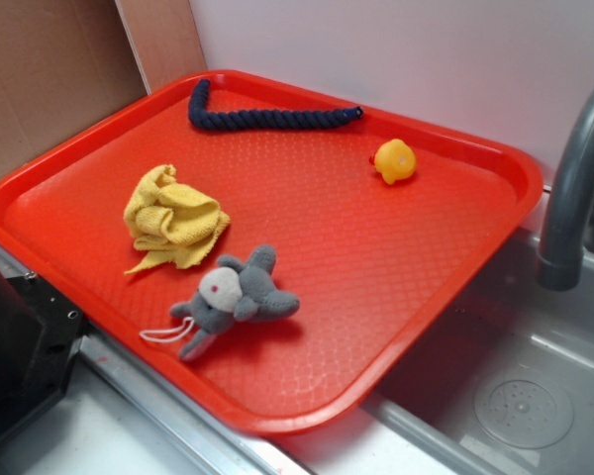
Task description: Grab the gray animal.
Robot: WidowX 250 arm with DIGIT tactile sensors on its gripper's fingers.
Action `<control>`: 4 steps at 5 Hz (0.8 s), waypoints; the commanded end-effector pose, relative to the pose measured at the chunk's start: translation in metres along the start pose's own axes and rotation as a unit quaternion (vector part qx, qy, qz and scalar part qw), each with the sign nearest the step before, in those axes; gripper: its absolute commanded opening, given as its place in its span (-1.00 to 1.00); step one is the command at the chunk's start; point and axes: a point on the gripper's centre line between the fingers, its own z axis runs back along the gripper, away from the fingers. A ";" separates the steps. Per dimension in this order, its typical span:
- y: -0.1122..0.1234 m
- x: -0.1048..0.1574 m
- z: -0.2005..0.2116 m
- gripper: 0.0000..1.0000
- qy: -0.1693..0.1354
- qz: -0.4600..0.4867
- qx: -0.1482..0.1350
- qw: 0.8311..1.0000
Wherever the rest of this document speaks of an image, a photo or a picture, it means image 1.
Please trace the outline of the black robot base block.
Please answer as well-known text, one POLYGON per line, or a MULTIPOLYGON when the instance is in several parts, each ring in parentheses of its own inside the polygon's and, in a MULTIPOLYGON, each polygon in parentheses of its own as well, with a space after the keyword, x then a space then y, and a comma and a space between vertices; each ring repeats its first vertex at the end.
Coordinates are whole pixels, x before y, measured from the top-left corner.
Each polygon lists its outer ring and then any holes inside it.
POLYGON ((0 443, 67 391, 83 312, 37 275, 0 272, 0 443))

